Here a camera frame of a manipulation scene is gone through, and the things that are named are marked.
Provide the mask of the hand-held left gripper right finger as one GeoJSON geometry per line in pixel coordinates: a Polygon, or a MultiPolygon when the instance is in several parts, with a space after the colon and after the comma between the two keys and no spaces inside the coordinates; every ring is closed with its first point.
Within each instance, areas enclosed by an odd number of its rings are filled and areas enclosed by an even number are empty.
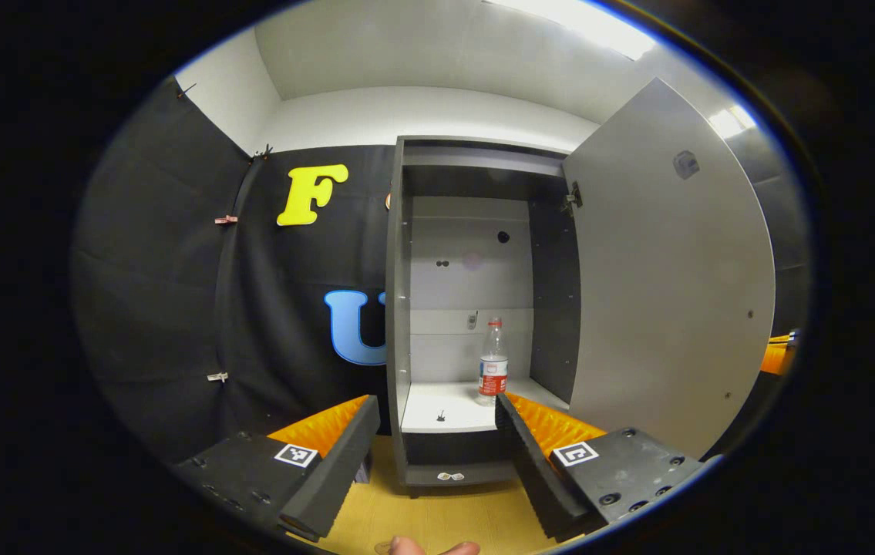
{"type": "Polygon", "coordinates": [[[687,456],[637,426],[603,432],[511,392],[496,428],[549,538],[563,543],[617,528],[684,492],[719,464],[687,456]]]}

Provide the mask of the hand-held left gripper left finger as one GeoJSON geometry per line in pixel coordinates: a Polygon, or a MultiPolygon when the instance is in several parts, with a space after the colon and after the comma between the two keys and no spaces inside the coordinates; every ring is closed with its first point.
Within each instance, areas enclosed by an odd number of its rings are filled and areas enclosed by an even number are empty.
{"type": "Polygon", "coordinates": [[[267,435],[234,433],[173,471],[258,533],[317,542],[334,526],[379,425],[377,397],[362,395],[267,435]]]}

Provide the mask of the clear plastic bottle red label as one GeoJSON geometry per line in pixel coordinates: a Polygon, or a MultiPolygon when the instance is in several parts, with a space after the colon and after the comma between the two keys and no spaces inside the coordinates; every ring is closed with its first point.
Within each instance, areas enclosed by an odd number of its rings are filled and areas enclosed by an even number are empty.
{"type": "Polygon", "coordinates": [[[479,382],[477,382],[477,404],[493,406],[497,396],[507,387],[509,356],[500,317],[487,322],[483,347],[479,357],[479,382]]]}

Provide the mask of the beige cabinet door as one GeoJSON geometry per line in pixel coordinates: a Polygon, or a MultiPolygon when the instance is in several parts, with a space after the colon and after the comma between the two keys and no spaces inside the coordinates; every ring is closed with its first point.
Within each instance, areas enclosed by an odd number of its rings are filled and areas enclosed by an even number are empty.
{"type": "Polygon", "coordinates": [[[745,171],[708,120],[652,79],[563,162],[581,270],[570,413],[705,456],[760,372],[772,244],[745,171]]]}

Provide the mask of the grey cabinet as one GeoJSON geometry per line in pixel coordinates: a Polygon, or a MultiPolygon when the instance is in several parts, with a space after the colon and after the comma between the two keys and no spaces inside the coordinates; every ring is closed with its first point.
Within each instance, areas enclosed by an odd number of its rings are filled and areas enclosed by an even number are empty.
{"type": "Polygon", "coordinates": [[[480,487],[514,479],[495,428],[401,432],[415,382],[479,382],[500,317],[507,389],[567,413],[586,362],[581,225],[560,211],[570,152],[465,136],[401,136],[385,263],[389,419],[399,484],[480,487]]]}

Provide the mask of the white cabinet shelf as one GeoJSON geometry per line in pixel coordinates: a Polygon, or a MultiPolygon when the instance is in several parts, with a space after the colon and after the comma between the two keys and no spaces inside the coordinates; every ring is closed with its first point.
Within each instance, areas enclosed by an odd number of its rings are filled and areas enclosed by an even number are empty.
{"type": "Polygon", "coordinates": [[[477,401],[472,382],[415,382],[399,420],[404,433],[472,433],[493,431],[496,409],[477,401]]]}

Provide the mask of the black backdrop cloth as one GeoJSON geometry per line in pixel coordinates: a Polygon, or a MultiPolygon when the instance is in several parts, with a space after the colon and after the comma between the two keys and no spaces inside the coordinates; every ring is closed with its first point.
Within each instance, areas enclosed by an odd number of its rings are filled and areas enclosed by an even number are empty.
{"type": "MultiPolygon", "coordinates": [[[[523,136],[537,115],[483,92],[424,91],[408,122],[385,91],[275,113],[284,136],[255,160],[175,77],[120,127],[89,179],[71,248],[72,303],[96,384],[166,464],[234,433],[273,433],[362,395],[392,435],[385,263],[401,136],[465,136],[575,151],[523,136]],[[385,130],[397,123],[395,130],[385,130]],[[219,226],[233,215],[235,225],[219,226]],[[228,372],[226,383],[206,375],[228,372]]],[[[813,233],[803,192],[764,126],[724,140],[750,180],[772,244],[769,337],[805,329],[813,233]]],[[[759,372],[722,438],[779,386],[759,372]]]]}

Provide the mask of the small ceiling light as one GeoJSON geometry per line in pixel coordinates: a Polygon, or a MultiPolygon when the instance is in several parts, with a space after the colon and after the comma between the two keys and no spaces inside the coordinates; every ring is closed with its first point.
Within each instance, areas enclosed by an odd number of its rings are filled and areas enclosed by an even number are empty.
{"type": "Polygon", "coordinates": [[[706,120],[723,140],[739,136],[744,131],[753,130],[757,126],[755,117],[744,106],[737,104],[720,109],[706,117],[706,120]]]}

